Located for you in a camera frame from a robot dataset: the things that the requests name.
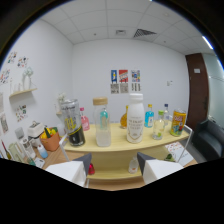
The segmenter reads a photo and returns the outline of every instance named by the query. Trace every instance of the door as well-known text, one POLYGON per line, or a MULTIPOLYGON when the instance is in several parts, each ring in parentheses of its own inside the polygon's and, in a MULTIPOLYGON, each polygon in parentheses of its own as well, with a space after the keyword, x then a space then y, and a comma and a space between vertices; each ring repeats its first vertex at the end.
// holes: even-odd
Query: door
POLYGON ((189 83, 190 99, 186 125, 193 131, 198 122, 207 119, 208 113, 208 75, 201 53, 186 55, 189 83))

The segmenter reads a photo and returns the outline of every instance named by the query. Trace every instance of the pink bottle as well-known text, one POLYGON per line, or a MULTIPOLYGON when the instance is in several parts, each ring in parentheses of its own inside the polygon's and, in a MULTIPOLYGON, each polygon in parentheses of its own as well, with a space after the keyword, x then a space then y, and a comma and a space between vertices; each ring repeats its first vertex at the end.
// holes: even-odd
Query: pink bottle
POLYGON ((81 120, 82 120, 82 128, 83 131, 89 130, 89 119, 85 115, 83 115, 84 107, 80 107, 80 113, 81 113, 81 120))

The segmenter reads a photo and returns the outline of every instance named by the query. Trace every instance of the shelf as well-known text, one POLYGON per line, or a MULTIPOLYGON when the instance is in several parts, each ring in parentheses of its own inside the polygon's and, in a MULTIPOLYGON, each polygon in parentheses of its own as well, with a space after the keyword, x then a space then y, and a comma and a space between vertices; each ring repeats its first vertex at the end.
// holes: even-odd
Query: shelf
POLYGON ((31 91, 34 91, 34 90, 37 90, 37 88, 35 88, 35 89, 28 89, 28 90, 24 90, 24 91, 17 91, 15 93, 11 94, 9 96, 9 98, 12 97, 12 96, 15 96, 15 95, 19 95, 19 94, 26 93, 26 92, 31 92, 31 91))
POLYGON ((65 150, 74 151, 74 152, 121 152, 121 151, 130 151, 137 149, 147 149, 151 147, 158 147, 163 145, 168 145, 173 142, 178 142, 183 139, 188 138, 189 134, 185 131, 182 132, 182 135, 175 137, 170 134, 171 122, 165 128, 163 139, 155 140, 152 138, 153 128, 144 127, 143 138, 140 143, 133 144, 127 141, 127 129, 122 129, 119 123, 110 124, 111 127, 111 145, 109 147, 99 147, 96 144, 96 128, 94 124, 90 124, 90 129, 84 131, 86 143, 82 146, 75 147, 71 146, 67 142, 64 146, 65 150))
POLYGON ((133 156, 137 152, 142 152, 159 160, 164 160, 169 151, 165 145, 189 137, 185 131, 180 137, 170 134, 171 122, 165 127, 163 139, 155 140, 152 138, 153 128, 144 127, 143 139, 140 143, 133 144, 127 141, 127 129, 120 127, 119 123, 112 123, 111 126, 111 145, 109 147, 99 147, 96 144, 95 125, 91 124, 88 131, 84 131, 86 143, 83 146, 74 147, 67 142, 64 149, 67 153, 92 154, 92 160, 95 174, 88 175, 91 180, 127 180, 141 177, 140 167, 135 174, 128 172, 128 167, 133 156))

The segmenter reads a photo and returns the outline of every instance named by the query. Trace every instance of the black chair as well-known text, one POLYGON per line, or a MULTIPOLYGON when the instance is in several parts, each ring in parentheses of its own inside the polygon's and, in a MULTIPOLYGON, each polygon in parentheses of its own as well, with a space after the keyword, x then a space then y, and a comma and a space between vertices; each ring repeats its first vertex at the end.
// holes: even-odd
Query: black chair
POLYGON ((207 161, 223 158, 224 130, 207 119, 197 124, 192 143, 207 161))

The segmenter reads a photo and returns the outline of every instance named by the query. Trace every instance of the wall shelf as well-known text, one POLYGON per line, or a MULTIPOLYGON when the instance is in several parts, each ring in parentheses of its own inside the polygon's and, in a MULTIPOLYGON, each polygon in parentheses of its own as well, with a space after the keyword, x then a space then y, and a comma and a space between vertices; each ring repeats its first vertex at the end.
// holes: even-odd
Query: wall shelf
POLYGON ((31 91, 34 91, 34 90, 37 90, 37 88, 35 88, 35 89, 28 89, 28 90, 24 90, 24 91, 17 91, 15 93, 11 94, 9 96, 9 98, 12 97, 12 96, 15 96, 15 95, 19 95, 19 94, 26 93, 26 92, 31 92, 31 91))

